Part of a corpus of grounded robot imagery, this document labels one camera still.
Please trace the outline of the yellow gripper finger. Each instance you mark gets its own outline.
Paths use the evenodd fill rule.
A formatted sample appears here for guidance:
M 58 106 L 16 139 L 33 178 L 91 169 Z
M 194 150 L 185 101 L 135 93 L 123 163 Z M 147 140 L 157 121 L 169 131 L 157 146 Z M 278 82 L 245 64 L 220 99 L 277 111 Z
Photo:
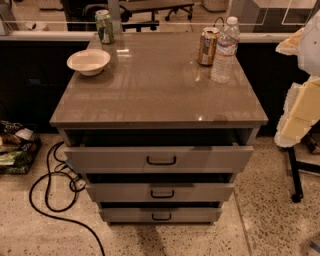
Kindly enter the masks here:
M 300 43 L 301 36 L 304 32 L 304 29 L 301 28 L 295 33 L 293 33 L 289 38 L 280 42 L 275 51 L 280 54 L 284 54 L 287 56 L 297 55 L 298 54 L 298 46 Z
M 302 85 L 293 83 L 288 90 L 274 142 L 283 148 L 292 147 L 320 120 L 320 78 Z

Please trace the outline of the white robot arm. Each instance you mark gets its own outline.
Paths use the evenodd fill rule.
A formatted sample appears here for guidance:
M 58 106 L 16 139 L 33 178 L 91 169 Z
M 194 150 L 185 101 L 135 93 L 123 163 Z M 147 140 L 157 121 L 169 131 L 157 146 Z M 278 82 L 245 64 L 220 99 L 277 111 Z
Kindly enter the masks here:
M 291 37 L 276 47 L 278 53 L 296 55 L 298 68 L 310 75 L 302 85 L 288 90 L 274 136 L 283 148 L 292 147 L 320 120 L 320 11 Z

